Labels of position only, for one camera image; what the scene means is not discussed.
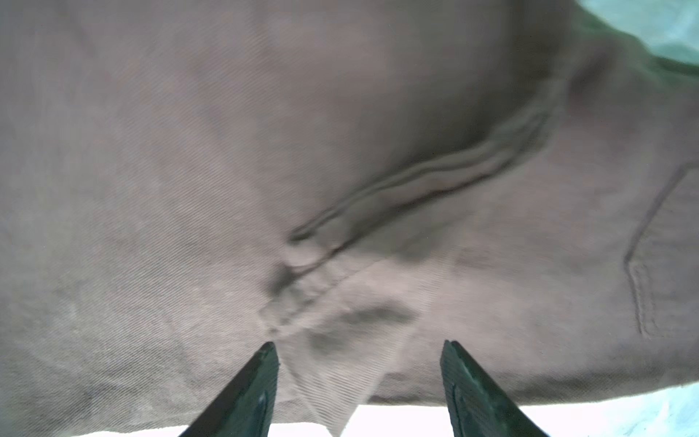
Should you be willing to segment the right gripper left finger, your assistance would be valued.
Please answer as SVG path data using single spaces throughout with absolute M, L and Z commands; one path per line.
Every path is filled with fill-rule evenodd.
M 273 342 L 254 353 L 181 437 L 267 437 L 280 362 Z

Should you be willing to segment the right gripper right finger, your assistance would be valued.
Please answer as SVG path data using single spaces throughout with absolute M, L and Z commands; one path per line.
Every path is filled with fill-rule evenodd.
M 440 366 L 455 437 L 547 436 L 458 342 L 444 342 Z

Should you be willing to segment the brown trousers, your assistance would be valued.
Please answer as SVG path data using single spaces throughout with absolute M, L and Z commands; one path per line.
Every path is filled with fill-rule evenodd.
M 1 433 L 698 379 L 698 69 L 575 1 L 5 1 Z

